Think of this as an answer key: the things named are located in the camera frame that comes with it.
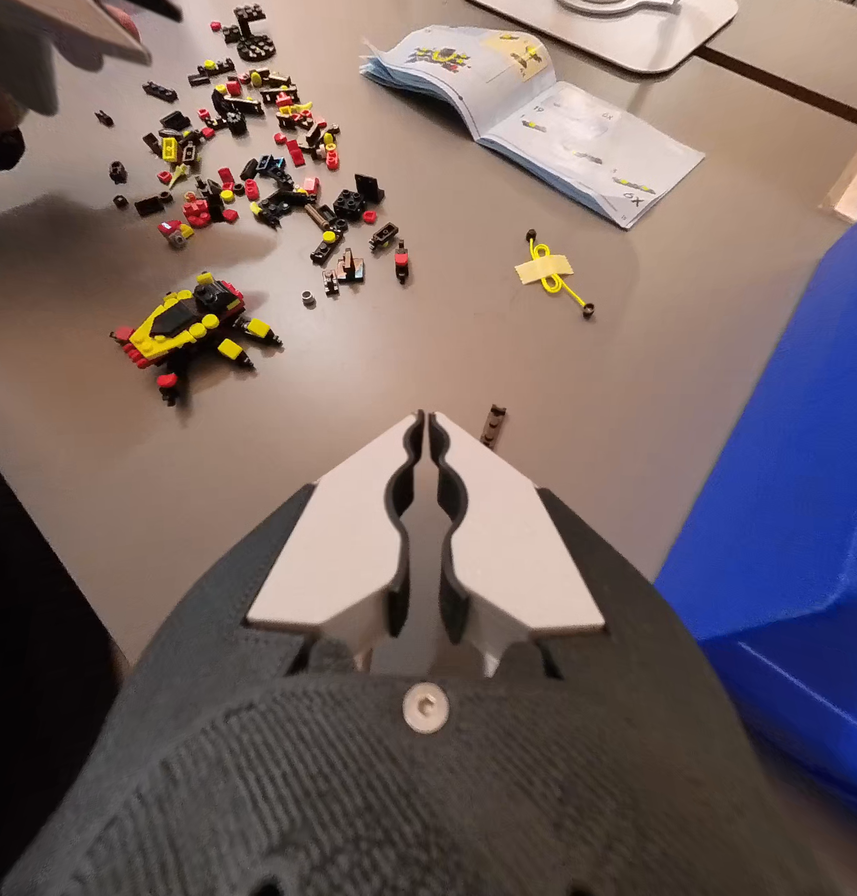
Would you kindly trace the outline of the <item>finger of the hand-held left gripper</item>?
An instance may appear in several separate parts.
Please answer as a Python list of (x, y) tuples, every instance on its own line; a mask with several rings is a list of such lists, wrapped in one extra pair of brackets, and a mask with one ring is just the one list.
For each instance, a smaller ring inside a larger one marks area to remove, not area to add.
[(23, 1), (22, 8), (75, 66), (103, 66), (107, 57), (151, 64), (133, 18), (120, 8), (98, 1)]
[(58, 109), (47, 36), (0, 20), (0, 172), (14, 169), (24, 156), (21, 127), (28, 114), (53, 117)]

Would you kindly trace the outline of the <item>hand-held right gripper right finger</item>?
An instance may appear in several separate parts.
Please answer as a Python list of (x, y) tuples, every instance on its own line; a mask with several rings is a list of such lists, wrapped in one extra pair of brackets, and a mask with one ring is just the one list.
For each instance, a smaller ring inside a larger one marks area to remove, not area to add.
[(492, 678), (513, 644), (601, 633), (602, 611), (533, 481), (443, 413), (428, 418), (436, 500), (450, 521), (439, 609)]

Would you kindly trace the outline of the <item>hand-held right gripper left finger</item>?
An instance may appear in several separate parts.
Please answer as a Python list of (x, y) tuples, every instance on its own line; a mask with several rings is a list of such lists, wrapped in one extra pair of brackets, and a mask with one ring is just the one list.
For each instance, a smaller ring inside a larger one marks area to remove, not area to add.
[(332, 641), (371, 672), (411, 599), (403, 521), (415, 497), (426, 414), (415, 410), (317, 480), (246, 613), (248, 627)]

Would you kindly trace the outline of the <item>yellow black red lego model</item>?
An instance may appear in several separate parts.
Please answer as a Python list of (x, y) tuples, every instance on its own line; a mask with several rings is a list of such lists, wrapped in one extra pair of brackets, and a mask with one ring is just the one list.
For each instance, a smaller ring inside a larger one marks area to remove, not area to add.
[(199, 357), (214, 354), (253, 371), (244, 341), (284, 347), (269, 323), (247, 314), (242, 292), (210, 272), (199, 274), (191, 289), (167, 293), (137, 326), (118, 328), (109, 337), (134, 367), (156, 371), (157, 390), (171, 408), (184, 402), (189, 369)]

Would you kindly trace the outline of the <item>pile of loose lego pieces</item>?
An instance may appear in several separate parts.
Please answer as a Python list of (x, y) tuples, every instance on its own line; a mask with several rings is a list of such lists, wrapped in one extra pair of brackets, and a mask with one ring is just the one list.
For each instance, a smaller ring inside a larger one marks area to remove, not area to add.
[[(358, 287), (365, 280), (364, 260), (344, 244), (351, 227), (374, 226), (384, 192), (375, 177), (355, 174), (355, 187), (344, 189), (324, 203), (321, 182), (312, 164), (325, 171), (337, 170), (339, 129), (300, 100), (294, 80), (275, 72), (266, 62), (238, 68), (230, 58), (209, 59), (188, 76), (189, 86), (210, 90), (210, 106), (200, 107), (190, 118), (178, 106), (176, 90), (154, 81), (142, 85), (143, 93), (170, 106), (156, 132), (142, 137), (145, 150), (157, 161), (157, 189), (149, 182), (132, 182), (123, 160), (109, 161), (108, 176), (116, 188), (136, 190), (136, 196), (113, 197), (119, 210), (133, 208), (143, 219), (157, 224), (172, 251), (188, 252), (197, 233), (218, 228), (224, 235), (238, 229), (240, 213), (250, 208), (252, 219), (278, 233), (286, 218), (307, 218), (320, 230), (320, 242), (309, 254), (319, 272), (326, 297), (337, 300), (343, 287)], [(222, 165), (202, 169), (201, 155), (214, 138), (225, 133), (246, 142), (251, 121), (265, 121), (276, 114), (275, 149), (245, 160), (233, 173)]]

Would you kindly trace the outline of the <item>blue lego instruction booklet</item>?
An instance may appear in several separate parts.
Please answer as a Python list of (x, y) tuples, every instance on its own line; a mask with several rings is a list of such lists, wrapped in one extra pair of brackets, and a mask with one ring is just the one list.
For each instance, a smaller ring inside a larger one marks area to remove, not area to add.
[(702, 151), (557, 78), (548, 49), (512, 29), (430, 25), (371, 45), (368, 80), (452, 106), (471, 138), (622, 230), (679, 185)]

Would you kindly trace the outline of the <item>blue mat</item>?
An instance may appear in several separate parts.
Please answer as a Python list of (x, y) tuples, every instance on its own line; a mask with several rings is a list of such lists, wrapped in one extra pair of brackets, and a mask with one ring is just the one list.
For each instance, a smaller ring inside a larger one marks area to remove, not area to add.
[(857, 223), (817, 266), (655, 586), (748, 726), (857, 812)]

